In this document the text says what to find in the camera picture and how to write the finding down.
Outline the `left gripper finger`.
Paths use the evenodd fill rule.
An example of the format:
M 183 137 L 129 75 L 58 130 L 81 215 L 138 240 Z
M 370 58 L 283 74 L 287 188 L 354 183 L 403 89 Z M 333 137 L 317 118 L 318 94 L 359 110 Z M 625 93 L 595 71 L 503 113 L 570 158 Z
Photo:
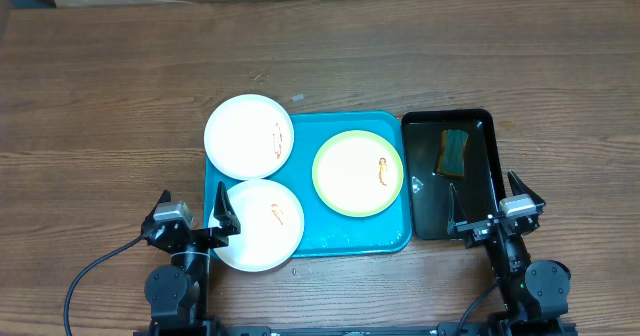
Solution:
M 231 205 L 225 184 L 220 181 L 217 185 L 213 216 L 219 222 L 219 228 L 224 234 L 240 234 L 241 224 Z
M 171 201 L 171 192 L 168 190 L 164 190 L 161 196 L 159 197 L 158 201 L 156 202 L 156 204 L 151 209 L 150 213 L 145 217 L 145 221 L 152 221 L 157 207 L 160 204 L 167 203 L 170 201 Z

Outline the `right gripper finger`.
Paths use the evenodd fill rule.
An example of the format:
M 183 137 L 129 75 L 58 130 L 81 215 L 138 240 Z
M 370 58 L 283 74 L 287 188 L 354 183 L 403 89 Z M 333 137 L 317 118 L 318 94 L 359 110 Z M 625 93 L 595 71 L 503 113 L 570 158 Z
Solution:
M 458 228 L 467 224 L 467 217 L 460 202 L 458 191 L 453 183 L 449 184 L 449 211 L 447 232 L 456 234 Z
M 529 188 L 513 170 L 509 170 L 507 178 L 512 191 L 513 196 L 527 195 L 531 198 L 536 206 L 545 206 L 545 200 Z

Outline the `green yellow sponge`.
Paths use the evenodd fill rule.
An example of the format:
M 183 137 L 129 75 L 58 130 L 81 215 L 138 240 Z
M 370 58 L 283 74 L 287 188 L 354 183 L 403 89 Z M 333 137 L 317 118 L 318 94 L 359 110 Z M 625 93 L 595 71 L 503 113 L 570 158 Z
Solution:
M 438 175 L 462 179 L 469 135 L 464 130 L 446 129 L 441 132 L 440 148 L 435 172 Z

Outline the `white plate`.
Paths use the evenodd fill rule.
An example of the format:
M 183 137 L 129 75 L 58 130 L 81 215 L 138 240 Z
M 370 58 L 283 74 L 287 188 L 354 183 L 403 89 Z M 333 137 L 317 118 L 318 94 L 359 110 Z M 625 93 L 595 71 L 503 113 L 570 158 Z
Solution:
M 304 212 L 288 188 L 254 179 L 232 186 L 228 197 L 241 233 L 213 250 L 218 259 L 240 271 L 262 272 L 292 256 L 304 233 Z
M 203 136 L 208 160 L 237 180 L 274 174 L 291 155 L 294 140 L 290 115 L 276 101 L 258 94 L 221 103 L 209 116 Z

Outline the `yellow green rimmed plate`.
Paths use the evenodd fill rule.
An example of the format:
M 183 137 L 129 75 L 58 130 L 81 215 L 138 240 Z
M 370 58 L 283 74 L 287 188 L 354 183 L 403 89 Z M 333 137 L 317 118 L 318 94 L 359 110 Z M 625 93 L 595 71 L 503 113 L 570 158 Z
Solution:
M 404 183 L 399 152 L 382 136 L 364 130 L 341 132 L 318 150 L 312 182 L 319 198 L 348 217 L 370 217 L 390 207 Z

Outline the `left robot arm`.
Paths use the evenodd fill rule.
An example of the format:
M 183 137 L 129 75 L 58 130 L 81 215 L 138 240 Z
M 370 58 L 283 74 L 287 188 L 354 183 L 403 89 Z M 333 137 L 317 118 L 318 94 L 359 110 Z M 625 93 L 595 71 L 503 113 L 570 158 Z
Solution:
M 193 215 L 183 201 L 164 191 L 141 225 L 142 239 L 170 255 L 170 263 L 153 270 L 144 293 L 151 307 L 150 335 L 226 335 L 221 321 L 208 314 L 211 251 L 227 247 L 241 233 L 226 186 L 220 182 L 213 208 L 219 222 L 194 229 Z

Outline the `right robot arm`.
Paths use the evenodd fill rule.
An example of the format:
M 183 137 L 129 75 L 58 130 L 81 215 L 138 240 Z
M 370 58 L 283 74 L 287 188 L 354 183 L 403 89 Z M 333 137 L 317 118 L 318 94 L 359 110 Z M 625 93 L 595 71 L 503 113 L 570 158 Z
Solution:
M 466 309 L 455 335 L 576 335 L 577 327 L 565 323 L 571 272 L 555 260 L 533 261 L 523 236 L 539 228 L 546 202 L 517 176 L 508 173 L 512 195 L 499 202 L 498 211 L 483 221 L 467 221 L 458 192 L 449 187 L 449 231 L 467 248 L 486 249 L 495 281 Z M 492 291 L 499 290 L 504 310 L 483 323 L 468 321 Z

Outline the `black rectangular water tray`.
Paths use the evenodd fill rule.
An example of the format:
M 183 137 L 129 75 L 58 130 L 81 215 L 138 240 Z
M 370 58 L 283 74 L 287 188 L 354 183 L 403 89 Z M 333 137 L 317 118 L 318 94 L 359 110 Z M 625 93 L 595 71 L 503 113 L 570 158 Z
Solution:
M 468 133 L 462 179 L 435 172 L 441 132 Z M 493 118 L 484 109 L 410 112 L 401 120 L 411 215 L 415 234 L 424 240 L 453 239 L 447 232 L 449 184 L 458 191 L 467 222 L 498 212 L 506 197 Z

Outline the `teal plastic tray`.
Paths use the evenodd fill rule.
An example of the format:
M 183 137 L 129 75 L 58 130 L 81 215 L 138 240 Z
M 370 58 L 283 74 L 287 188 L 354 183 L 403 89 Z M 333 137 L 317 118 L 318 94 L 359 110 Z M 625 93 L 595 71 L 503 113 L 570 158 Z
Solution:
M 408 187 L 380 213 L 359 218 L 329 208 L 312 183 L 312 164 L 331 137 L 352 130 L 372 132 L 404 155 L 400 121 L 386 111 L 350 111 L 293 114 L 294 143 L 290 157 L 269 178 L 286 186 L 298 198 L 305 226 L 295 258 L 393 253 L 412 235 Z

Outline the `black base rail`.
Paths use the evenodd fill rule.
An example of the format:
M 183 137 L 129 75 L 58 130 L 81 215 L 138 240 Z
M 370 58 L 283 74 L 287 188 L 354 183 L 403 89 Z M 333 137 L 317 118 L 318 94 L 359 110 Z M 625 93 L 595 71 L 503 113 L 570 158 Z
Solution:
M 485 336 L 494 332 L 482 323 L 467 323 L 457 331 L 457 324 L 452 322 L 440 323 L 437 326 L 422 327 L 374 327 L 374 328 L 298 328 L 271 329 L 267 326 L 238 326 L 225 327 L 218 324 L 187 329 L 161 330 L 158 326 L 151 326 L 146 331 L 134 331 L 134 336 L 158 335 L 224 335 L 224 336 Z

